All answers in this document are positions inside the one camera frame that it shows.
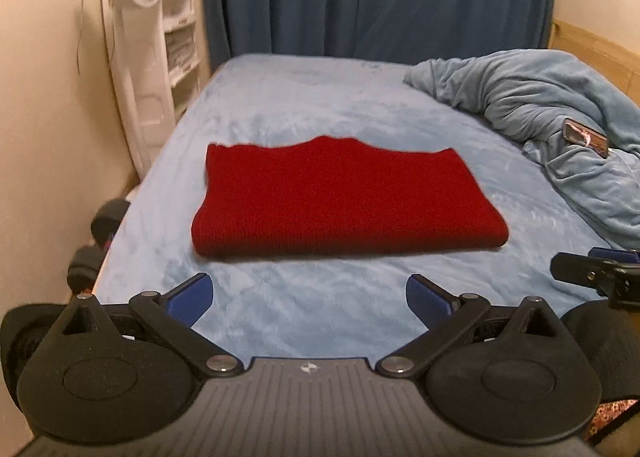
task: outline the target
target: dumbbell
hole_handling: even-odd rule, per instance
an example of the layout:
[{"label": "dumbbell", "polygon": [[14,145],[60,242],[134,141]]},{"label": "dumbbell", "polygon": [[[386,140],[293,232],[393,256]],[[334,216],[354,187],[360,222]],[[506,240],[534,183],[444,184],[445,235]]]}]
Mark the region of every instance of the dumbbell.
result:
[{"label": "dumbbell", "polygon": [[66,283],[73,294],[79,294],[94,287],[102,262],[118,231],[130,202],[126,199],[112,199],[105,202],[91,221],[91,234],[95,244],[78,249],[69,264]]}]

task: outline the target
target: light blue bed sheet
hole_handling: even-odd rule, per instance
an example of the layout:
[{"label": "light blue bed sheet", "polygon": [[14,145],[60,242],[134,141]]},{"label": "light blue bed sheet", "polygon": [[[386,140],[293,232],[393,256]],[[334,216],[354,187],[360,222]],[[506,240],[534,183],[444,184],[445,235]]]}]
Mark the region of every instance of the light blue bed sheet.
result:
[{"label": "light blue bed sheet", "polygon": [[[537,294],[558,314],[596,299],[592,290],[554,281],[549,262],[558,251],[586,254],[607,244],[519,145],[405,85],[406,68],[292,56],[231,60],[187,111],[146,177],[111,245],[98,299],[124,303],[205,271],[215,299],[194,328],[245,364],[253,356],[368,357],[374,363],[426,330],[405,302],[412,273],[495,305],[517,305]],[[222,263],[194,253],[190,227],[206,191],[210,142],[281,146],[322,134],[402,151],[453,147],[507,221],[508,242],[494,251],[369,259]],[[409,190],[398,188],[398,195]]]}]

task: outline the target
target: gray ribbed panel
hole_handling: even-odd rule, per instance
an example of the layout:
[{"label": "gray ribbed panel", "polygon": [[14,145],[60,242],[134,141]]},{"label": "gray ribbed panel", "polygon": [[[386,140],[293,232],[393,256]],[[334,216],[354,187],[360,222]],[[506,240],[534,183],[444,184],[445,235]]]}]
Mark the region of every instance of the gray ribbed panel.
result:
[{"label": "gray ribbed panel", "polygon": [[[307,363],[317,369],[305,372]],[[257,359],[208,381],[175,423],[144,439],[82,448],[40,438],[28,457],[587,457],[573,439],[537,448],[477,441],[437,417],[413,383],[364,360]]]}]

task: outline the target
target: crumpled blanket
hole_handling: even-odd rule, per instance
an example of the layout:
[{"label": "crumpled blanket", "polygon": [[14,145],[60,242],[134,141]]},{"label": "crumpled blanket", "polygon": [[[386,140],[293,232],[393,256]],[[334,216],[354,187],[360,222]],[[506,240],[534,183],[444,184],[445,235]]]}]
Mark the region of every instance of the crumpled blanket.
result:
[{"label": "crumpled blanket", "polygon": [[[428,60],[404,81],[523,143],[599,236],[617,249],[640,247],[640,108],[598,72],[566,52],[511,50]],[[566,117],[605,133],[609,156],[569,144]]]}]

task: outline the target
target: smartphone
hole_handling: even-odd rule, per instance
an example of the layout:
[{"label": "smartphone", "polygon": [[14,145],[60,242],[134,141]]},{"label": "smartphone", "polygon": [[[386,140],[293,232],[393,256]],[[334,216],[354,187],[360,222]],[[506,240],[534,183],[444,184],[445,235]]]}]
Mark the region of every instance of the smartphone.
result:
[{"label": "smartphone", "polygon": [[580,146],[591,148],[603,159],[609,156],[609,140],[607,136],[569,117],[564,120],[562,137],[571,144],[579,144]]}]

